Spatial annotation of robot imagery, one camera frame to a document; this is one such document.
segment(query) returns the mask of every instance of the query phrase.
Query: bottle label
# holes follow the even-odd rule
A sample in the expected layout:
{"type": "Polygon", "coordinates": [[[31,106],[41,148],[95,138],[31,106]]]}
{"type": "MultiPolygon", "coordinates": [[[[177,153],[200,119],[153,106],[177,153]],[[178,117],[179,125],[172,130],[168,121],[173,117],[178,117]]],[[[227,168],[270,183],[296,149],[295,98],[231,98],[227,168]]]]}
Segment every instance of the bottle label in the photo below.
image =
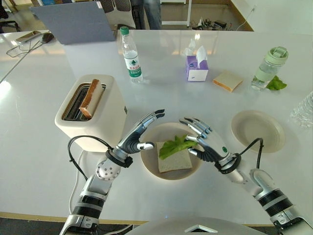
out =
{"type": "Polygon", "coordinates": [[[133,59],[125,59],[126,67],[130,77],[139,77],[141,75],[141,68],[138,56],[133,59]]]}
{"type": "Polygon", "coordinates": [[[258,69],[255,76],[257,79],[259,79],[263,82],[269,82],[270,80],[273,79],[275,74],[274,73],[267,73],[267,72],[264,72],[264,71],[258,69]]]}

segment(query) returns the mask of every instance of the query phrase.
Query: bread slice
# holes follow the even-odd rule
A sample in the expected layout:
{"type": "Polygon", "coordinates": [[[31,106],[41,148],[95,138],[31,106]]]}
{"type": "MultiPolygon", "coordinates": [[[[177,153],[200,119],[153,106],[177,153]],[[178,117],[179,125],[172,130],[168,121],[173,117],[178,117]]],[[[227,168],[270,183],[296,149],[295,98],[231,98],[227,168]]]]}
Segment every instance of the bread slice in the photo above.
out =
{"type": "Polygon", "coordinates": [[[165,173],[171,170],[181,170],[181,169],[190,169],[192,168],[191,160],[189,157],[189,152],[187,149],[184,149],[180,152],[173,154],[172,156],[167,157],[162,160],[159,158],[160,149],[163,147],[164,142],[157,142],[157,160],[158,160],[158,170],[160,173],[165,173]]]}
{"type": "Polygon", "coordinates": [[[232,92],[242,82],[243,82],[242,78],[226,70],[213,79],[214,84],[223,87],[229,92],[232,92]]]}
{"type": "Polygon", "coordinates": [[[103,88],[100,80],[94,79],[89,86],[89,89],[81,106],[79,107],[80,111],[82,111],[86,118],[92,118],[102,93],[103,88]]]}

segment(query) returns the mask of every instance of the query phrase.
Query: toaster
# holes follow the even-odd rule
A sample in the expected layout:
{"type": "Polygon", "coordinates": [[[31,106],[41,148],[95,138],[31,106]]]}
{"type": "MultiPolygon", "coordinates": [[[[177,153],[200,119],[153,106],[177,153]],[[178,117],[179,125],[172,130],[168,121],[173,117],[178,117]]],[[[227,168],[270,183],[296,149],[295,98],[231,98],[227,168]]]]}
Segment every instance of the toaster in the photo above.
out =
{"type": "MultiPolygon", "coordinates": [[[[115,79],[109,75],[85,75],[79,78],[67,94],[55,117],[55,124],[70,138],[80,135],[96,136],[114,147],[120,141],[127,108],[115,79]],[[92,80],[101,82],[103,92],[91,119],[80,111],[92,80]]],[[[107,147],[91,138],[75,141],[85,151],[106,152],[107,147]]]]}

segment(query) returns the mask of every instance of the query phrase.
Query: laptop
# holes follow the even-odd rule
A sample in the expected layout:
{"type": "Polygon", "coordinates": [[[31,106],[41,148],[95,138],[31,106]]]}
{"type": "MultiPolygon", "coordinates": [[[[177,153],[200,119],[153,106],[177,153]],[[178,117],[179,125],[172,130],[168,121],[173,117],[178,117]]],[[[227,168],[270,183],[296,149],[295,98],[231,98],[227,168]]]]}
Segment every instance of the laptop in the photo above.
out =
{"type": "Polygon", "coordinates": [[[31,7],[61,44],[114,41],[99,1],[31,7]]]}

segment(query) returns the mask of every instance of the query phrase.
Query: clear plastic bottle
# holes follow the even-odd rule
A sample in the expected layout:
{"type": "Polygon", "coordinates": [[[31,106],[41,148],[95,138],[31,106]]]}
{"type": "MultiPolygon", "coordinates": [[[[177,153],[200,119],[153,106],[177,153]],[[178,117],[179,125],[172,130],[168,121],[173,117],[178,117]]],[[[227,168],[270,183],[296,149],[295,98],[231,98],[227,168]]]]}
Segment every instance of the clear plastic bottle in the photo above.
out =
{"type": "Polygon", "coordinates": [[[258,91],[265,89],[278,73],[278,69],[285,64],[288,55],[287,49],[284,47],[274,47],[269,50],[255,73],[251,82],[252,88],[258,91]]]}
{"type": "Polygon", "coordinates": [[[121,27],[120,31],[122,34],[121,45],[123,55],[131,81],[136,83],[142,82],[143,76],[141,73],[136,44],[129,35],[129,29],[126,26],[121,27]]]}
{"type": "Polygon", "coordinates": [[[294,108],[290,117],[301,127],[313,126],[313,91],[294,108]]]}

